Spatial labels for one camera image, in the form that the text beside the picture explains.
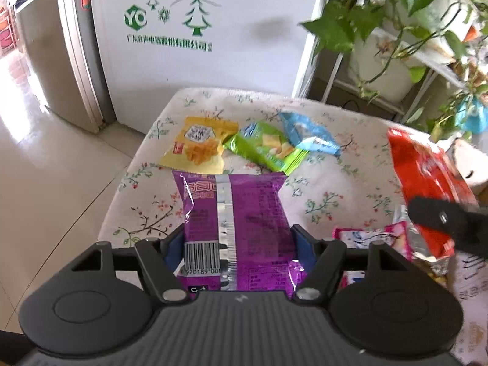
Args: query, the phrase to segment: green snack bag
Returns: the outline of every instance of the green snack bag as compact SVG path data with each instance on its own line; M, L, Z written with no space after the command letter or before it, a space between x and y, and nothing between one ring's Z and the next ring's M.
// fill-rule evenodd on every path
M233 135L224 147L273 172L290 174L307 156L293 147L283 132L266 122L255 122Z

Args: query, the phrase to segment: pink snack package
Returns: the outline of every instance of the pink snack package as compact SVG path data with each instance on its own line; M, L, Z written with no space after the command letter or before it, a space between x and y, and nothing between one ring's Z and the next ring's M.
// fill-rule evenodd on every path
M332 232L334 239L345 242L348 248L368 249L373 241L384 241L408 261L412 260L412 249L408 244L407 223L399 221L378 230L335 228ZM341 287L364 279L364 271L346 271L341 281Z
M278 191L282 172L194 174L173 171L185 215L185 266L179 279L200 290L285 290L303 268Z

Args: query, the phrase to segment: purple snack bag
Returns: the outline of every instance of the purple snack bag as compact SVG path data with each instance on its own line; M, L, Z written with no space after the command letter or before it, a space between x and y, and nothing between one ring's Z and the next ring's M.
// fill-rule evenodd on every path
M185 215L185 267L179 279L199 290L285 290L301 265L278 197L282 172L194 174L173 171Z

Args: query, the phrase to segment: black circular cover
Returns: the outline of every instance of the black circular cover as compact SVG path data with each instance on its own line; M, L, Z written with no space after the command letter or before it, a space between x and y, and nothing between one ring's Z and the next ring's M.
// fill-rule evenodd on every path
M330 315L342 335L379 356L421 358L448 351L463 322L457 300L427 276L366 279L333 297Z
M120 346L148 323L145 292L94 272L54 277L23 303L19 323L36 346L61 355L90 355Z

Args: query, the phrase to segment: red ornament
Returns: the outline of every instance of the red ornament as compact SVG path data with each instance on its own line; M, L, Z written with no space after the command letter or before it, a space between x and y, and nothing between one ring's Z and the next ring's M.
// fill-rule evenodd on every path
M91 0L81 0L81 9L88 11L91 9Z

